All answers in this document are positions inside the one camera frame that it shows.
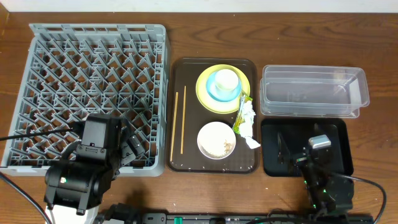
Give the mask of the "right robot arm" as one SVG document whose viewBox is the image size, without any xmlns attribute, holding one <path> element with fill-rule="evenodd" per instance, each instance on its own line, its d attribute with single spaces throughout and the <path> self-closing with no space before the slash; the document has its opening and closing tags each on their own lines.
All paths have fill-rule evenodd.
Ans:
<svg viewBox="0 0 398 224">
<path fill-rule="evenodd" d="M 353 208 L 354 183 L 352 180 L 333 175 L 328 169 L 333 151 L 330 138 L 318 132 L 307 142 L 287 139 L 281 131 L 277 133 L 279 164 L 287 166 L 289 175 L 303 177 L 314 214 L 310 218 L 327 219 L 346 215 Z"/>
</svg>

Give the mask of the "white tissue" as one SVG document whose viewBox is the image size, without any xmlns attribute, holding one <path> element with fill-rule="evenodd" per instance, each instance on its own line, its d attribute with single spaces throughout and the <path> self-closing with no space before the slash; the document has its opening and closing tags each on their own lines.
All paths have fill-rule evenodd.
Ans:
<svg viewBox="0 0 398 224">
<path fill-rule="evenodd" d="M 239 125 L 239 135 L 245 139 L 246 144 L 250 149 L 256 149 L 261 145 L 253 139 L 253 124 L 255 112 L 252 108 L 252 101 L 243 103 L 241 109 L 242 123 Z"/>
</svg>

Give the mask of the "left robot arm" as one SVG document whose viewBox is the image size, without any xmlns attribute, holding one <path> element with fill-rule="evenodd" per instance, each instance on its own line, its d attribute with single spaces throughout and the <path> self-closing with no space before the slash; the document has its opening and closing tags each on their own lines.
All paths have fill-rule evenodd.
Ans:
<svg viewBox="0 0 398 224">
<path fill-rule="evenodd" d="M 103 194 L 144 148 L 123 117 L 93 113 L 74 122 L 72 131 L 79 140 L 45 174 L 45 213 L 49 223 L 101 223 Z"/>
</svg>

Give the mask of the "green snack wrapper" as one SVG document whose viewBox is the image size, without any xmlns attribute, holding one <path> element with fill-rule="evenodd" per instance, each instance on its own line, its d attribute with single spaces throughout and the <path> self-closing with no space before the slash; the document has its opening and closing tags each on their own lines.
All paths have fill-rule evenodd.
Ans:
<svg viewBox="0 0 398 224">
<path fill-rule="evenodd" d="M 236 117 L 235 122 L 232 127 L 232 130 L 236 134 L 239 134 L 239 125 L 244 122 L 243 106 L 247 101 L 252 102 L 252 98 L 250 96 L 242 93 L 240 96 L 240 99 L 239 99 L 239 109 L 238 109 L 237 117 Z"/>
</svg>

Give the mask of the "white bowl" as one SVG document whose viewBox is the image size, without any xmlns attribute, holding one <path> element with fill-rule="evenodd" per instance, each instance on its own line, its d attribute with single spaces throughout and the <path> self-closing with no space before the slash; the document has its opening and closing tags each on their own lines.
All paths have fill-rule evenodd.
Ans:
<svg viewBox="0 0 398 224">
<path fill-rule="evenodd" d="M 236 135 L 227 124 L 219 121 L 210 122 L 199 130 L 197 145 L 205 157 L 214 160 L 225 159 L 236 147 Z"/>
</svg>

